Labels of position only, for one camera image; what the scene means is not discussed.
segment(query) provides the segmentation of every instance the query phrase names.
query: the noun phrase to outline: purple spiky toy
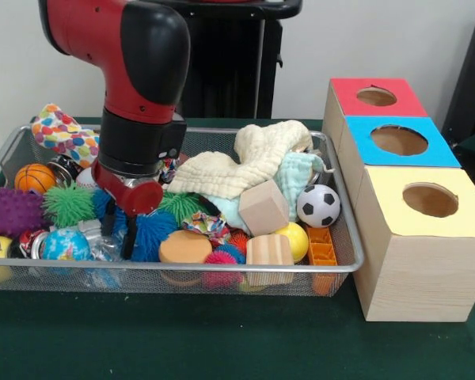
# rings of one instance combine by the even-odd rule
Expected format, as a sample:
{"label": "purple spiky toy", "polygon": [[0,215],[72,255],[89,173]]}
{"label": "purple spiky toy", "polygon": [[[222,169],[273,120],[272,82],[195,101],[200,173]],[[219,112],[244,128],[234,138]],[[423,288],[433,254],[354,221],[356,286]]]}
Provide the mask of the purple spiky toy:
{"label": "purple spiky toy", "polygon": [[46,226],[42,201],[42,196],[32,192],[0,188],[0,235],[16,238],[26,230]]}

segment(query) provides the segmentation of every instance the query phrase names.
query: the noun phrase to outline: green table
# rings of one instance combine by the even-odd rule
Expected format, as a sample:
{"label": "green table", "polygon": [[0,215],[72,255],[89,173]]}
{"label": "green table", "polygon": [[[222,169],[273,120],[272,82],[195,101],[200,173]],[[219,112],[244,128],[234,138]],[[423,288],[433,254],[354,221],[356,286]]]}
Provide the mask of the green table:
{"label": "green table", "polygon": [[366,323],[351,277],[333,298],[0,292],[0,379],[429,377],[475,379],[475,308]]}

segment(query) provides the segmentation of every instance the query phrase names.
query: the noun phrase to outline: white ball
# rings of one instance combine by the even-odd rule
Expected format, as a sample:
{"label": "white ball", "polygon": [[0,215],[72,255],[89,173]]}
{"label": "white ball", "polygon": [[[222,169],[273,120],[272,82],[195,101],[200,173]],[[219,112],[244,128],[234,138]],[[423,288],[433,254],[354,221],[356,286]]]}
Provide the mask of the white ball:
{"label": "white ball", "polygon": [[312,184],[299,195],[298,217],[310,227],[329,227],[340,215],[340,197],[329,186]]}
{"label": "white ball", "polygon": [[92,168],[86,168],[82,172],[80,172],[78,177],[76,178],[76,184],[80,188],[87,188],[89,190],[97,189],[98,185],[93,179]]}

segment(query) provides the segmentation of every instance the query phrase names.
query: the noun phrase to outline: orange spiky ball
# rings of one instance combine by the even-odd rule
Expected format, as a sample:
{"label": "orange spiky ball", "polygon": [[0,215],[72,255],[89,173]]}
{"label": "orange spiky ball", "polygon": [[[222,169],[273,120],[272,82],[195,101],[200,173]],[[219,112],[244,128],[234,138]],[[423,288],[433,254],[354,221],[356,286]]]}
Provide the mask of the orange spiky ball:
{"label": "orange spiky ball", "polygon": [[238,231],[232,233],[230,236],[229,244],[233,245],[241,251],[246,257],[246,243],[250,240],[250,237],[245,234],[243,231]]}

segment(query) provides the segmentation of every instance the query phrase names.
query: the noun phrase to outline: stacked wooden boxes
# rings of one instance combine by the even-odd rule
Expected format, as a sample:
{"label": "stacked wooden boxes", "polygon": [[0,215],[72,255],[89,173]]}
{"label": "stacked wooden boxes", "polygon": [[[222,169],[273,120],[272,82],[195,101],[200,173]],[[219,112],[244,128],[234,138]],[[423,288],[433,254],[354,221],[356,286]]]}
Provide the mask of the stacked wooden boxes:
{"label": "stacked wooden boxes", "polygon": [[331,80],[331,137],[366,251],[368,321],[465,321],[475,303],[475,186],[403,79]]}

